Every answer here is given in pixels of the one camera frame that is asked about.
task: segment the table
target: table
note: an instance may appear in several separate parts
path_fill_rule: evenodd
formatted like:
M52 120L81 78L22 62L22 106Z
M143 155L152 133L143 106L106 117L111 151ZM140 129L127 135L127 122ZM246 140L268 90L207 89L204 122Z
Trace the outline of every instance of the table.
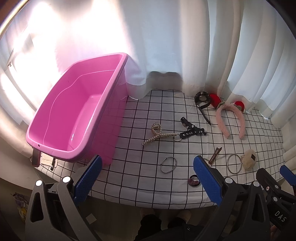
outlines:
M209 159L216 147L222 147L213 166L224 176L237 183L248 184L255 180L258 168L265 168L274 179L282 176L279 168L283 165L283 138L281 131L275 128L269 118L261 116L258 110L244 111L246 135L238 138L239 121L233 112L222 111L222 118L231 136L225 139L219 130L215 118L215 109L211 106L203 110L212 123L209 125L197 110L194 99L179 91L152 90L141 100L128 98L113 162L103 167L89 195L121 204L162 209L185 209L214 205L202 185L191 187L187 179L194 174L193 159L202 155ZM141 145L151 138L151 125L161 123L162 133L180 133L186 131L181 117L197 127L204 128L206 136L192 136L181 142L172 137L161 138ZM226 168L230 154L243 155L248 149L258 155L253 170L244 168L237 174L231 174ZM178 165L173 172L162 173L160 163L165 157L174 156ZM172 159L166 161L172 168ZM230 168L233 172L240 167L239 159L232 157ZM49 166L41 165L38 170L56 181L72 175L84 166L84 161L68 163L58 160L58 166L51 171Z

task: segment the blue gripper pad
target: blue gripper pad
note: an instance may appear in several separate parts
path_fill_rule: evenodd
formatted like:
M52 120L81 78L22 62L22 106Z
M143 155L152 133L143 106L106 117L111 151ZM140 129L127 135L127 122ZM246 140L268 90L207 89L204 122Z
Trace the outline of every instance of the blue gripper pad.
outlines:
M196 156L193 160L193 169L210 200L219 206L222 202L222 189L210 172L206 162L201 157Z
M103 162L100 156L96 156L86 171L82 174L74 187L73 201L76 205L84 202L94 182L102 170Z
M296 186L296 174L287 168L287 166L282 165L279 172L291 186Z

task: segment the pearl hair clip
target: pearl hair clip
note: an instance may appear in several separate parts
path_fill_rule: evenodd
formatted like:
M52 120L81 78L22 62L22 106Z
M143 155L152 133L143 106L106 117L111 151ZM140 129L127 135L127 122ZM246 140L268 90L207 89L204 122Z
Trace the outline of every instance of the pearl hair clip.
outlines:
M152 126L151 126L151 132L152 134L154 134L154 137L144 141L142 143L142 146L144 146L145 144L149 143L149 142L152 142L152 141L155 141L156 139L159 139L159 138L163 138L163 137L173 137L173 136L176 136L178 135L177 133L167 133L167 134L162 134L161 133L161 124L159 123L154 123Z

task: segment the pink plastic bin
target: pink plastic bin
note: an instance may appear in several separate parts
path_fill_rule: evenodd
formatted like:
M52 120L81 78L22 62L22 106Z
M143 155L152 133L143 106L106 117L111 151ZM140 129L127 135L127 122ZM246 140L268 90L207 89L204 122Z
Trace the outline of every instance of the pink plastic bin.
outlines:
M27 130L27 142L61 160L100 155L112 162L127 90L125 53L79 61L52 87Z

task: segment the white curtain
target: white curtain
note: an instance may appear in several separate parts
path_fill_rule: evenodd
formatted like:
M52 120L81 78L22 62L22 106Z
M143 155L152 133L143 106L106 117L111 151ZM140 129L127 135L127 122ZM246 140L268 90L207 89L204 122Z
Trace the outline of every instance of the white curtain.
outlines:
M107 53L129 54L136 99L206 90L270 116L296 85L295 38L265 0L31 0L0 51L0 105L18 125L71 64Z

